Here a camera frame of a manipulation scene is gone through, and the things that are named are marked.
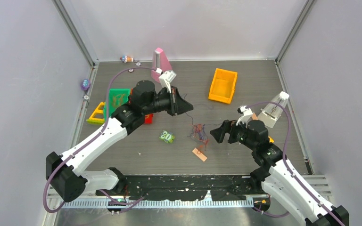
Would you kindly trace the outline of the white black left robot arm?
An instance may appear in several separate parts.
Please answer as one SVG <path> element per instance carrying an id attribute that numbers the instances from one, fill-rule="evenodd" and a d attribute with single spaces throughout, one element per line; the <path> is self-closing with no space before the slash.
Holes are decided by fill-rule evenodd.
<path id="1" fill-rule="evenodd" d="M 126 183 L 119 170 L 87 171 L 87 167 L 110 146 L 143 125 L 146 115 L 165 111 L 176 116 L 193 108 L 175 86 L 156 92 L 153 82 L 139 81 L 128 102 L 117 107 L 102 127 L 70 150 L 62 154 L 52 152 L 47 156 L 47 181 L 64 202 L 71 202 L 84 192 L 100 189 L 120 195 L 125 191 Z"/>

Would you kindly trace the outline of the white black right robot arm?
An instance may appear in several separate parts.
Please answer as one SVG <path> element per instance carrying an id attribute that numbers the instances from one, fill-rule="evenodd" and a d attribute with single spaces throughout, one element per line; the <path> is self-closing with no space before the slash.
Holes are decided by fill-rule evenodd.
<path id="1" fill-rule="evenodd" d="M 283 151 L 270 142 L 268 129 L 259 120 L 237 124 L 225 120 L 210 131 L 217 143 L 229 134 L 228 143 L 240 143 L 252 151 L 259 168 L 250 173 L 250 187 L 278 201 L 302 226 L 347 226 L 349 213 L 321 196 L 293 168 Z"/>

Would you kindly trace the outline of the wooden block near front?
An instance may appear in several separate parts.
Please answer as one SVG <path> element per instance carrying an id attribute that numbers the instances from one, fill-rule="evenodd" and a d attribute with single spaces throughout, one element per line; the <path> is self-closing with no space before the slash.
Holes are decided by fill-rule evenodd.
<path id="1" fill-rule="evenodd" d="M 192 150 L 192 153 L 197 156 L 202 162 L 205 162 L 207 160 L 207 157 L 203 154 L 203 152 L 201 152 L 197 148 L 194 148 Z"/>

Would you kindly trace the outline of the green owl toy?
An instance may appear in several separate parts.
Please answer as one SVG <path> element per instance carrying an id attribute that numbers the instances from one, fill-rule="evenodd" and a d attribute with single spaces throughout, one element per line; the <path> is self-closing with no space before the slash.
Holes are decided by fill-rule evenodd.
<path id="1" fill-rule="evenodd" d="M 173 133 L 163 130 L 159 138 L 166 143 L 173 143 L 175 136 Z"/>

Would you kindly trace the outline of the red plastic bin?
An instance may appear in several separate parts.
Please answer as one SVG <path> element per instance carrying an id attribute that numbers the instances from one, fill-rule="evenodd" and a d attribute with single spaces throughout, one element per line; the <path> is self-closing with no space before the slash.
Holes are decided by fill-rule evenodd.
<path id="1" fill-rule="evenodd" d="M 153 114 L 147 114 L 145 115 L 145 120 L 144 120 L 145 124 L 152 124 L 153 123 Z"/>

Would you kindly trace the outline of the wooden block near metronome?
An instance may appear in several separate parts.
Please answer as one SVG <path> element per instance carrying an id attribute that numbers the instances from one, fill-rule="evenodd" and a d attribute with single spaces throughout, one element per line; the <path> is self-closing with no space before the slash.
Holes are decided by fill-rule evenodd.
<path id="1" fill-rule="evenodd" d="M 253 119 L 253 120 L 258 120 L 258 117 L 256 116 L 255 113 L 252 114 L 252 119 Z"/>

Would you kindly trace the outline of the orange plastic bin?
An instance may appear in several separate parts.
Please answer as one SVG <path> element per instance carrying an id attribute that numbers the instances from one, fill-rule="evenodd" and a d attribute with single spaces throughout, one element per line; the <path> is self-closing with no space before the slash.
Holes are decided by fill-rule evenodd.
<path id="1" fill-rule="evenodd" d="M 210 86 L 208 99 L 230 104 L 235 92 L 237 78 L 237 72 L 216 68 Z"/>

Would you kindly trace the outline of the pink metronome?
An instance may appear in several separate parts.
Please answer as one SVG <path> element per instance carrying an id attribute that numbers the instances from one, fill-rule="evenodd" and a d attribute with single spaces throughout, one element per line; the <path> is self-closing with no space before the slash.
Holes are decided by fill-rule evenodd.
<path id="1" fill-rule="evenodd" d="M 156 48 L 155 51 L 153 52 L 152 68 L 154 68 L 154 70 L 151 71 L 151 77 L 153 80 L 155 80 L 158 83 L 160 82 L 159 81 L 160 74 L 156 72 L 157 68 L 161 69 L 163 72 L 172 70 L 172 66 L 163 49 Z"/>

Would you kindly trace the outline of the white metronome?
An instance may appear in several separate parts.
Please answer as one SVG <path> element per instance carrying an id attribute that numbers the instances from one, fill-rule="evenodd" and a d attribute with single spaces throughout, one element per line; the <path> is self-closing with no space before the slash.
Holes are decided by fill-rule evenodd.
<path id="1" fill-rule="evenodd" d="M 289 94 L 282 91 L 278 95 L 276 95 L 271 102 L 276 104 L 267 104 L 267 106 L 262 109 L 257 118 L 264 122 L 265 126 L 269 128 L 273 128 L 278 119 L 280 118 L 283 110 L 280 106 L 286 107 L 289 100 Z"/>

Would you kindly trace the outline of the green plastic bin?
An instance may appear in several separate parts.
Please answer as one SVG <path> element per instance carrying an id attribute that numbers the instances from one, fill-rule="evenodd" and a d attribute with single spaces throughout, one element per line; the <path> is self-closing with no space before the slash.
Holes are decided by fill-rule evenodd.
<path id="1" fill-rule="evenodd" d="M 131 94 L 131 89 L 110 89 L 108 96 L 108 104 L 105 104 L 104 119 L 107 119 L 106 111 L 109 106 L 109 116 L 121 105 L 128 102 L 128 97 Z"/>

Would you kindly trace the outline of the small clown figurine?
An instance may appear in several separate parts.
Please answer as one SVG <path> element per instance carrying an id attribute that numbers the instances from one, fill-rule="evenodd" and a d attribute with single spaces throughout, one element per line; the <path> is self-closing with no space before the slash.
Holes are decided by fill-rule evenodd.
<path id="1" fill-rule="evenodd" d="M 132 63 L 132 62 L 134 62 L 134 58 L 131 57 L 131 56 L 127 56 L 127 55 L 121 56 L 119 59 L 123 63 Z"/>

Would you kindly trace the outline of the yellow triangle stand left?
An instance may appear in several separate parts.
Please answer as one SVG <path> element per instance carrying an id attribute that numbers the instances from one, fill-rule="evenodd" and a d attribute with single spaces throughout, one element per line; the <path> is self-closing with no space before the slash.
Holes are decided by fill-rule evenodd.
<path id="1" fill-rule="evenodd" d="M 104 109 L 105 102 L 100 102 L 86 122 L 92 125 L 103 125 L 105 122 Z"/>

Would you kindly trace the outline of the purple round toy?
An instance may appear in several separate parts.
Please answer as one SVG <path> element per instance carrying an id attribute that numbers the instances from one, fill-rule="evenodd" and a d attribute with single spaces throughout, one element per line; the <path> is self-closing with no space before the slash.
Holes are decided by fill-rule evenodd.
<path id="1" fill-rule="evenodd" d="M 87 91 L 91 86 L 91 82 L 89 79 L 84 79 L 81 83 L 81 89 L 83 91 Z"/>

